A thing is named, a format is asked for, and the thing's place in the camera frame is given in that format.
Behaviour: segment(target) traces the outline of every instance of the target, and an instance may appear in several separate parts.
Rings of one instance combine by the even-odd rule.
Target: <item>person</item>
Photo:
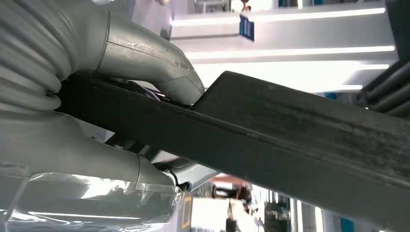
[[[244,8],[242,9],[242,11],[250,11],[252,9],[251,6],[244,6]]]
[[[226,193],[226,196],[220,196],[220,197],[238,199],[238,200],[241,200],[244,203],[244,205],[248,205],[252,202],[252,196],[245,184],[243,184],[240,189],[226,189],[226,188],[223,189],[223,188],[217,188],[214,185],[212,187],[212,197],[213,198],[217,196],[216,191],[221,191],[221,192]]]

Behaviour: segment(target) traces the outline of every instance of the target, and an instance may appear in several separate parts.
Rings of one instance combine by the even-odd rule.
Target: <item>blue sign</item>
[[[255,23],[243,15],[239,16],[241,22],[239,23],[239,34],[248,40],[255,41]]]

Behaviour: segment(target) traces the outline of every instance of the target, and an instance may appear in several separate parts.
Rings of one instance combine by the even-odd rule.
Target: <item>ceiling light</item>
[[[269,14],[250,16],[249,20],[255,23],[274,22],[274,21],[290,21],[316,18],[335,18],[348,17],[360,15],[376,15],[382,14],[386,11],[385,8],[371,8],[361,10],[347,10],[347,11],[329,11],[329,12],[315,12],[315,13],[297,13],[297,14]],[[220,18],[197,18],[197,19],[181,19],[171,20],[173,27],[183,26],[200,26],[200,25],[226,25],[237,24],[240,22],[239,17],[220,17]]]
[[[249,50],[249,51],[223,51],[223,52],[187,52],[188,59],[214,59],[214,58],[249,58],[249,57],[274,57],[274,56],[300,56],[300,55],[325,55],[347,53],[370,53],[394,51],[395,47],[331,47],[331,48],[302,48],[302,49],[275,49],[275,50]]]

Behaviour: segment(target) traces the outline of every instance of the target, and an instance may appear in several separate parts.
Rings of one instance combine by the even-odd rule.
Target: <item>fluorescent light strip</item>
[[[275,202],[276,203],[279,202],[279,194],[277,192],[275,192]]]
[[[316,232],[323,232],[322,209],[315,207]]]
[[[96,215],[81,215],[81,214],[58,214],[58,213],[39,213],[29,212],[34,215],[49,215],[49,216],[66,216],[66,217],[82,217],[82,218],[113,218],[113,219],[140,219],[139,217],[114,217],[114,216],[96,216]]]
[[[296,213],[297,213],[297,232],[303,232],[303,218],[302,218],[302,202],[296,201]]]
[[[214,59],[214,58],[249,58],[249,57],[276,57],[300,55],[325,55],[347,53],[370,53],[394,51],[394,46],[374,47],[333,47],[333,48],[302,48],[302,49],[276,49],[276,50],[250,50],[250,51],[224,51],[224,52],[187,52],[188,59]]]
[[[249,20],[255,23],[274,22],[274,21],[291,21],[303,19],[316,18],[336,18],[360,15],[376,15],[386,12],[385,8],[371,8],[361,10],[347,10],[347,11],[329,11],[329,12],[315,12],[315,13],[298,13],[298,14],[270,14],[270,15],[256,15],[250,16]],[[240,22],[239,17],[221,17],[221,18],[198,18],[198,19],[181,19],[171,20],[173,27],[183,26],[204,26],[204,25],[226,25],[237,24]]]

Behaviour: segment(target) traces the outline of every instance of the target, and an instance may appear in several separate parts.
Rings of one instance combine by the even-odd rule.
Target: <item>black metal beam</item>
[[[61,112],[389,231],[407,231],[407,121],[225,72],[192,110],[92,77]]]

